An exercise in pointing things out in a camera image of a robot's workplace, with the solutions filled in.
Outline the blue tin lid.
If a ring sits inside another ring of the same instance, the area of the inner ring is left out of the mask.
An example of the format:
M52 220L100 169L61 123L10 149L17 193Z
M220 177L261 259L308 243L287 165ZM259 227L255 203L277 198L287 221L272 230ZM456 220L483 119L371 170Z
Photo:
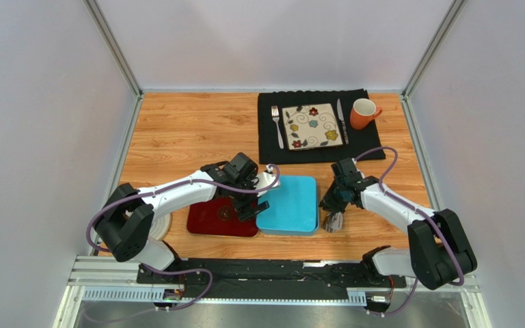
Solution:
M319 228L319 188L311 176L282 176L260 201L269 205L256 217L264 234L312 236Z

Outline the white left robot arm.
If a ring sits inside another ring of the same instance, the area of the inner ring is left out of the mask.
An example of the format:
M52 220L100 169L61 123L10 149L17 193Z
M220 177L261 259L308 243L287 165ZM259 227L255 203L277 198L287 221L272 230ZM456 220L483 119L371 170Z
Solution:
M240 152L231 161L202 166L187 177L153 187L118 186L105 205L91 218L87 242L97 251L109 252L118 262L136 260L150 269L164 271L175 259L165 242L150 236L155 218L188 206L228 198L239 221L249 221L269 208L258 198L280 185L280 169L258 165Z

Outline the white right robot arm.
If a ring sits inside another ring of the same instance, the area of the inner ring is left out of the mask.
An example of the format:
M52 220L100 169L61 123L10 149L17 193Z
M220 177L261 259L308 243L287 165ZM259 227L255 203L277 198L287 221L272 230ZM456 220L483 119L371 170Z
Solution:
M343 214L354 205L375 213L407 235L409 246L377 247L362 256L362 264L376 276L416 278L429 290L446 284L462 285L478 262L458 215L433 210L399 195L382 180L364 175L354 159L331 166L334 180L319 206L329 214Z

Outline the red chocolate tray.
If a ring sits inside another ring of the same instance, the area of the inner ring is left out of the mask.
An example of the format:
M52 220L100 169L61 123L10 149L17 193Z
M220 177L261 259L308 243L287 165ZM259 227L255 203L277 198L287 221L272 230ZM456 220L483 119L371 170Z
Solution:
M254 237L259 229L254 220L239 221L230 198L219 198L189 207L187 231L199 235Z

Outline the black cloth placemat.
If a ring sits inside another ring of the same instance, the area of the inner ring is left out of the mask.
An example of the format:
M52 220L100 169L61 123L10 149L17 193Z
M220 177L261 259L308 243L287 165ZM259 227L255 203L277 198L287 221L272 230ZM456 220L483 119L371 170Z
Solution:
M271 92L258 95L258 150L259 161L262 164L274 163L280 165L328 163L341 159L355 157L358 154L380 147L379 133L374 121L362 130L350 127L349 118L352 104L359 98L368 99L365 89L347 91L295 91ZM327 103L332 106L340 100L342 113L348 133L348 145L315 150L281 150L278 145L276 125L272 120L271 107L280 109Z

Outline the silver fork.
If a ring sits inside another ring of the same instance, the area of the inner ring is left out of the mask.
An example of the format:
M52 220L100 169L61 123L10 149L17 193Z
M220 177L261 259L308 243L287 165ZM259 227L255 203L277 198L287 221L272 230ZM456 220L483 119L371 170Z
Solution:
M282 150L284 149L284 141L283 141L281 128L280 128L280 111L279 111L278 106L274 105L271 107L271 116L272 116L273 122L275 123L275 128L276 128L276 132L278 136L278 146Z

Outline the floral square plate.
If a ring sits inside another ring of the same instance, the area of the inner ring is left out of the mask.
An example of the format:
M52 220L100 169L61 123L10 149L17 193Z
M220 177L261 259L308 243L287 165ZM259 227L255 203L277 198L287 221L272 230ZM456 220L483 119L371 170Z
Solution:
M329 103L283 108L282 119L290 151L334 148L344 144L339 119Z

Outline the silver table knife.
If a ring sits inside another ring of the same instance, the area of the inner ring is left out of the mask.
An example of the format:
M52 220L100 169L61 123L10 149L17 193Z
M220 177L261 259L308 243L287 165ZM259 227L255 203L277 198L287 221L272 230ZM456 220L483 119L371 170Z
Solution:
M342 110L342 105L341 105L340 99L338 99L337 102L336 102L336 110L337 110L337 114L338 114L338 119L340 120L340 123L341 123L341 126L342 126L343 139L344 139L345 144L347 145L347 144L349 144L349 137L348 137L347 125L346 125L346 122L345 122L345 119L344 119L344 115L343 115L343 110Z

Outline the orange mug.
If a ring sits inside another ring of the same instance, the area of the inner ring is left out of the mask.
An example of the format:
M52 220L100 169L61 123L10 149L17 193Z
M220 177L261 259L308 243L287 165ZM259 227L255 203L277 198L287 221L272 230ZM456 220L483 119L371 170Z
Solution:
M354 101L351 114L350 125L355 130L362 130L382 113L382 108L378 107L373 101L367 98L360 98Z

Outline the white round plate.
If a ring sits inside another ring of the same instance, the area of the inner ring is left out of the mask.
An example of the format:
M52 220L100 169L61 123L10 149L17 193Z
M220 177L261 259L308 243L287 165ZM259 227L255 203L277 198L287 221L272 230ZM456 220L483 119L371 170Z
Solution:
M170 229L171 222L171 214L166 214L162 217L154 218L150 227L149 236L156 240L163 240L163 238L166 236Z

